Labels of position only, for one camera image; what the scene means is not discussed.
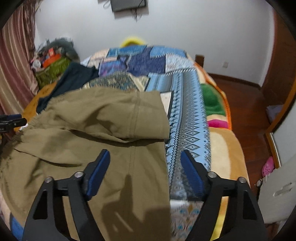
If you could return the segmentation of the olive khaki pants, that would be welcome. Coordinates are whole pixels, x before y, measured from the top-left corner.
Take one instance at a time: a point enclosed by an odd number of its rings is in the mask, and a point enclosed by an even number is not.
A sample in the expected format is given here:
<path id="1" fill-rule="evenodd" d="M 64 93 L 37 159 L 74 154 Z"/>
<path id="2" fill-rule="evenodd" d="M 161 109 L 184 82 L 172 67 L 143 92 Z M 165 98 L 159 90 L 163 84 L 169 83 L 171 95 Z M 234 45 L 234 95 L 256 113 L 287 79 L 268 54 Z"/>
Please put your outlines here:
<path id="1" fill-rule="evenodd" d="M 50 100 L 1 154 L 1 193 L 25 225 L 43 181 L 64 179 L 95 161 L 110 164 L 89 201 L 106 240 L 169 240 L 169 182 L 165 142 L 170 124 L 158 91 L 94 87 Z"/>

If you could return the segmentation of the wooden lap tray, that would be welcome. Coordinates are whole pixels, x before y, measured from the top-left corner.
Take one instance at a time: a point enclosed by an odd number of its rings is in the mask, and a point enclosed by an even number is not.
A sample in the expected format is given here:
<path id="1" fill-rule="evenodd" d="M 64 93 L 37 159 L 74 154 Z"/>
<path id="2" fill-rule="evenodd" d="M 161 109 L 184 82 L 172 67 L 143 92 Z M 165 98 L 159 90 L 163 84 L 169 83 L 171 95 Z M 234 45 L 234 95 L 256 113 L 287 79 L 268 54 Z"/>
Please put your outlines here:
<path id="1" fill-rule="evenodd" d="M 53 82 L 51 84 L 44 86 L 32 99 L 32 101 L 27 105 L 27 107 L 22 113 L 22 117 L 24 117 L 27 120 L 27 123 L 29 123 L 37 115 L 36 109 L 38 106 L 39 99 L 48 96 L 53 91 L 56 84 L 57 82 Z"/>

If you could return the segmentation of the striped maroon curtain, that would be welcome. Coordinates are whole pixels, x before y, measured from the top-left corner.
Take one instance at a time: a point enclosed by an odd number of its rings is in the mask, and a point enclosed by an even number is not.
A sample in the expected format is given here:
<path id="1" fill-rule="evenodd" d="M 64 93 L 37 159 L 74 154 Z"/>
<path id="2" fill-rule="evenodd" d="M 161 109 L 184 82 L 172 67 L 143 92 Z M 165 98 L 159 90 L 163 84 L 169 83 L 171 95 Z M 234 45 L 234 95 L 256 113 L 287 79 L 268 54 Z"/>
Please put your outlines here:
<path id="1" fill-rule="evenodd" d="M 30 67 L 39 3 L 21 3 L 1 29 L 1 114 L 21 113 L 39 90 Z"/>

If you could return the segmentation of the pink slipper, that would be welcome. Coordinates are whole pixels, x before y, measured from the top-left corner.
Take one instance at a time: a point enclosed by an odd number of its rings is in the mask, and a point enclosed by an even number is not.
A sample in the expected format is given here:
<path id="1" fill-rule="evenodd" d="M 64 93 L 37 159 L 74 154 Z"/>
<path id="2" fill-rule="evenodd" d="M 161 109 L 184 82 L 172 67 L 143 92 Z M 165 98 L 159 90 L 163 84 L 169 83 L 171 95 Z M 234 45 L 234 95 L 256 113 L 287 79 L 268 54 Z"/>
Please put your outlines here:
<path id="1" fill-rule="evenodd" d="M 262 167 L 261 173 L 262 176 L 265 177 L 267 175 L 269 175 L 270 173 L 272 173 L 274 170 L 274 161 L 273 161 L 273 157 L 269 157 L 266 160 L 266 163 L 264 164 L 264 166 Z"/>

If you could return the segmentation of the orange plush blanket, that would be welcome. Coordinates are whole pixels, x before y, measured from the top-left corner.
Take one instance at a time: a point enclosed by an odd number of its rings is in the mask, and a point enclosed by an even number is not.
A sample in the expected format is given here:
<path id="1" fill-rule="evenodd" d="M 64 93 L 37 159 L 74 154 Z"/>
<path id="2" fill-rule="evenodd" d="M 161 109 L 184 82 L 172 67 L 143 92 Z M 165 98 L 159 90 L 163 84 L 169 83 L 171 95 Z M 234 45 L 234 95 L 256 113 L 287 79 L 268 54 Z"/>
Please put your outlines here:
<path id="1" fill-rule="evenodd" d="M 245 157 L 232 131 L 231 113 L 226 94 L 213 78 L 195 63 L 201 84 L 206 119 L 210 132 L 211 170 L 225 179 L 248 178 Z"/>

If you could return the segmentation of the green storage bag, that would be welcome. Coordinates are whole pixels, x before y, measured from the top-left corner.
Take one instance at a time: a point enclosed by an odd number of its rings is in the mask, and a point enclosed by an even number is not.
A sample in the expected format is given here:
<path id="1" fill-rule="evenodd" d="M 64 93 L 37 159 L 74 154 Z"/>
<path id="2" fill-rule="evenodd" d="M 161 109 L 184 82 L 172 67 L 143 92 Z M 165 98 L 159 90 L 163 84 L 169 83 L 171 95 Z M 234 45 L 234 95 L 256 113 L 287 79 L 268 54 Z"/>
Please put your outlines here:
<path id="1" fill-rule="evenodd" d="M 35 76 L 39 89 L 42 89 L 44 86 L 58 81 L 63 73 L 66 71 L 70 63 L 71 60 L 69 58 L 62 57 L 54 63 L 50 64 L 47 68 L 41 71 L 37 71 L 35 73 Z"/>

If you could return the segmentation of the orange box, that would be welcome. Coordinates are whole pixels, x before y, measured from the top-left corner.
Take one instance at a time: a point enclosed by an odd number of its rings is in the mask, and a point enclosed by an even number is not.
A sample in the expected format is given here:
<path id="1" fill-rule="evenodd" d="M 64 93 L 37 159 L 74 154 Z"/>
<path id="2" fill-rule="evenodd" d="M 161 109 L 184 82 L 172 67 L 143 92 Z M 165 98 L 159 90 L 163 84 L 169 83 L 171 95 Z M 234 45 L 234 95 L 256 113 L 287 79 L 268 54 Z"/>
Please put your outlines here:
<path id="1" fill-rule="evenodd" d="M 44 68 L 47 68 L 49 65 L 51 65 L 51 64 L 54 63 L 54 62 L 56 62 L 56 61 L 59 60 L 61 57 L 62 57 L 61 54 L 55 54 L 55 55 L 49 57 L 48 59 L 46 59 L 46 60 L 43 62 L 43 67 L 44 67 Z"/>

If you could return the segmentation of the dark navy folded garment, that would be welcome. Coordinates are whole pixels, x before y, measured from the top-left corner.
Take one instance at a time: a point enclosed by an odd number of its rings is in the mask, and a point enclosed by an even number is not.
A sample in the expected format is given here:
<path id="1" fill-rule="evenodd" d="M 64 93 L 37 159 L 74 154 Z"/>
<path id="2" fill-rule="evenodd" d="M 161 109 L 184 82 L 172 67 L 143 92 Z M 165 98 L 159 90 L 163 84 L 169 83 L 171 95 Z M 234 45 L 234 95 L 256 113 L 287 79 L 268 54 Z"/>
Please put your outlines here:
<path id="1" fill-rule="evenodd" d="M 98 69 L 94 66 L 85 67 L 79 63 L 71 62 L 52 92 L 48 96 L 39 99 L 36 112 L 40 114 L 52 98 L 60 96 L 68 91 L 79 89 L 98 76 Z"/>

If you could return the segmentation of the grey stuffed toy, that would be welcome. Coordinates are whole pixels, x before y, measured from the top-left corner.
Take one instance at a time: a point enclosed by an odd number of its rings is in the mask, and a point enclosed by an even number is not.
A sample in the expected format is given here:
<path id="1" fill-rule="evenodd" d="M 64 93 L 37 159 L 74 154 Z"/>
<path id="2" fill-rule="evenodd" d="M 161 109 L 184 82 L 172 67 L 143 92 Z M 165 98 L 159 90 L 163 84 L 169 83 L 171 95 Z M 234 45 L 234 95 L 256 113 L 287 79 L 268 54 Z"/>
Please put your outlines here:
<path id="1" fill-rule="evenodd" d="M 50 42 L 46 46 L 46 49 L 49 50 L 50 48 L 54 48 L 54 50 L 57 50 L 62 56 L 65 56 L 72 61 L 80 61 L 80 57 L 74 49 L 74 44 L 72 42 L 69 42 L 65 38 L 55 39 Z"/>

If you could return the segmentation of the brown wooden door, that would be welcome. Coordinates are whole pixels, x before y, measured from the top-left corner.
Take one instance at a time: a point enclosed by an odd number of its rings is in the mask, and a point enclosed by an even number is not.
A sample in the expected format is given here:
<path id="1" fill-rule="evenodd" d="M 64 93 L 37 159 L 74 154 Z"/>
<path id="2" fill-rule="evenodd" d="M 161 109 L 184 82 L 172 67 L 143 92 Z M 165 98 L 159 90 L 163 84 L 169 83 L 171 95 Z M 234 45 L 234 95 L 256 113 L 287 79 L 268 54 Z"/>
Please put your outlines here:
<path id="1" fill-rule="evenodd" d="M 266 130 L 270 133 L 280 127 L 295 100 L 295 38 L 276 11 L 273 17 L 273 52 L 261 92 L 267 105 L 281 105 L 282 109 Z"/>

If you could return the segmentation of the yellow curved headboard tube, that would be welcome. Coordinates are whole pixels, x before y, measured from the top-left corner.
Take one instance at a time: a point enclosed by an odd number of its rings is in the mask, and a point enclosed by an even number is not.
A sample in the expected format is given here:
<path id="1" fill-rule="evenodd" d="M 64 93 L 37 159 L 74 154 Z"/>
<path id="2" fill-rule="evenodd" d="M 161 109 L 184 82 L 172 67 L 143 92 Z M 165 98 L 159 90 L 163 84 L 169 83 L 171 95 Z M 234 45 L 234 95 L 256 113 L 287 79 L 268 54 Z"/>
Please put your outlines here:
<path id="1" fill-rule="evenodd" d="M 129 36 L 123 40 L 123 42 L 120 44 L 121 48 L 128 47 L 128 46 L 134 46 L 134 45 L 145 45 L 146 41 L 137 37 L 137 36 Z"/>

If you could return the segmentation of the blue patchwork bedspread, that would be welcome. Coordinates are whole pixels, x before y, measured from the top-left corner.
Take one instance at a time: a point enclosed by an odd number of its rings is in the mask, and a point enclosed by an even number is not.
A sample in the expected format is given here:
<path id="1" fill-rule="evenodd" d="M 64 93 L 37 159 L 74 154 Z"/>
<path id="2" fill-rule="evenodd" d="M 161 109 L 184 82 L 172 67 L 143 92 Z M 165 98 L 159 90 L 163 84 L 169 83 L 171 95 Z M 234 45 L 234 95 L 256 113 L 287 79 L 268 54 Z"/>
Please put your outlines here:
<path id="1" fill-rule="evenodd" d="M 181 49 L 133 45 L 98 51 L 81 63 L 95 67 L 100 77 L 126 72 L 135 80 L 138 89 L 160 92 L 171 127 L 166 142 L 171 239 L 185 240 L 202 202 L 191 189 L 182 168 L 182 151 L 189 151 L 206 170 L 211 168 L 210 133 L 201 75 L 194 61 Z"/>

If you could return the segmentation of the wall mounted black monitor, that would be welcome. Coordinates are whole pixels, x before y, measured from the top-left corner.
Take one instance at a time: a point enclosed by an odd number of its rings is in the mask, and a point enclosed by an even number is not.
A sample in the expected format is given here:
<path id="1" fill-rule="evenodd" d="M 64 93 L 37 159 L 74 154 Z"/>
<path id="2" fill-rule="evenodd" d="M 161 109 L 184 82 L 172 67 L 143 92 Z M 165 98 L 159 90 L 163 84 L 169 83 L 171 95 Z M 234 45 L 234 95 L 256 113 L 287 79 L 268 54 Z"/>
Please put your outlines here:
<path id="1" fill-rule="evenodd" d="M 113 12 L 145 8 L 147 5 L 146 0 L 111 0 L 110 3 Z"/>

